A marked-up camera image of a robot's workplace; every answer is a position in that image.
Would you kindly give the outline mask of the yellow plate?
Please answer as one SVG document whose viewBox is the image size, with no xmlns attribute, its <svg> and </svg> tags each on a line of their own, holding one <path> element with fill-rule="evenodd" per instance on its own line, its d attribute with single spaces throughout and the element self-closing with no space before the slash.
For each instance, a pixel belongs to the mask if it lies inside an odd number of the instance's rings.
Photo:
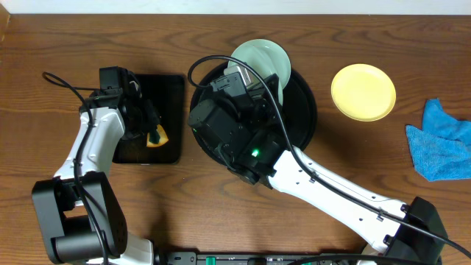
<svg viewBox="0 0 471 265">
<path fill-rule="evenodd" d="M 396 102 L 392 79 L 381 69 L 357 63 L 345 66 L 330 87 L 334 105 L 356 121 L 377 121 L 387 116 Z"/>
</svg>

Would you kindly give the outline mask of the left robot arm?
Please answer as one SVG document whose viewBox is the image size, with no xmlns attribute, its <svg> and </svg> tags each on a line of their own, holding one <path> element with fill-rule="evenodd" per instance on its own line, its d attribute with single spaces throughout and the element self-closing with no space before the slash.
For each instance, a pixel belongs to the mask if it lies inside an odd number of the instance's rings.
<svg viewBox="0 0 471 265">
<path fill-rule="evenodd" d="M 150 240 L 129 233 L 108 180 L 119 141 L 152 120 L 149 100 L 92 96 L 80 108 L 80 129 L 64 164 L 36 182 L 32 201 L 54 264 L 153 264 Z"/>
</svg>

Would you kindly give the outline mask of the light blue plate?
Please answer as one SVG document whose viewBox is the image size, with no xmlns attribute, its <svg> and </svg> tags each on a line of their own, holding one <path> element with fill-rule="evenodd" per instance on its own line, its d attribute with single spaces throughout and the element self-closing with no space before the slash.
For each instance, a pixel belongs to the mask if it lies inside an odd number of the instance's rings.
<svg viewBox="0 0 471 265">
<path fill-rule="evenodd" d="M 275 76 L 275 81 L 277 82 L 277 85 L 275 88 L 277 102 L 280 106 L 282 106 L 283 105 L 283 86 L 282 86 L 279 76 L 277 74 L 274 74 L 274 76 Z"/>
<path fill-rule="evenodd" d="M 291 76 L 291 61 L 286 51 L 277 43 L 266 39 L 248 40 L 231 54 L 252 67 L 263 78 L 276 74 L 282 91 Z"/>
</svg>

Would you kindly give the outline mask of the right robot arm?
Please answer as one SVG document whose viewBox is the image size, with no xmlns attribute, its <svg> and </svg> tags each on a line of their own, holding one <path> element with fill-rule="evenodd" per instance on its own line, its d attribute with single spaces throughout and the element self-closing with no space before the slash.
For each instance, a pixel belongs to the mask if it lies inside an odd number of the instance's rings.
<svg viewBox="0 0 471 265">
<path fill-rule="evenodd" d="M 276 80 L 249 90 L 238 74 L 204 77 L 188 118 L 203 151 L 244 182 L 299 198 L 348 226 L 366 241 L 365 255 L 382 255 L 387 264 L 440 264 L 447 234 L 435 206 L 381 196 L 310 159 L 304 149 L 316 126 L 314 96 L 293 74 L 287 103 L 272 104 Z"/>
</svg>

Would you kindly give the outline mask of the green yellow sponge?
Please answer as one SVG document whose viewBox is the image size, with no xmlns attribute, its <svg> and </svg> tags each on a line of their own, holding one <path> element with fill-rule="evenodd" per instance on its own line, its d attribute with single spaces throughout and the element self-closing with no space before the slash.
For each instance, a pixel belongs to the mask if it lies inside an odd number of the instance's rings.
<svg viewBox="0 0 471 265">
<path fill-rule="evenodd" d="M 169 137 L 163 127 L 158 124 L 154 130 L 147 133 L 146 146 L 156 148 L 165 145 L 169 141 Z"/>
</svg>

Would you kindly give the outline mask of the light blue plate top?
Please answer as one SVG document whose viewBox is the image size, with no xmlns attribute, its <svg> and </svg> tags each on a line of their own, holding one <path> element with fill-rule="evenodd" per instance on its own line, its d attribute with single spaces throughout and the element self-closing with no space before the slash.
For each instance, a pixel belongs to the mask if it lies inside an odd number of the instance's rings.
<svg viewBox="0 0 471 265">
<path fill-rule="evenodd" d="M 291 61 L 286 51 L 277 43 L 266 39 L 248 40 L 231 54 L 252 67 L 263 78 L 276 74 L 282 91 L 291 76 Z"/>
</svg>

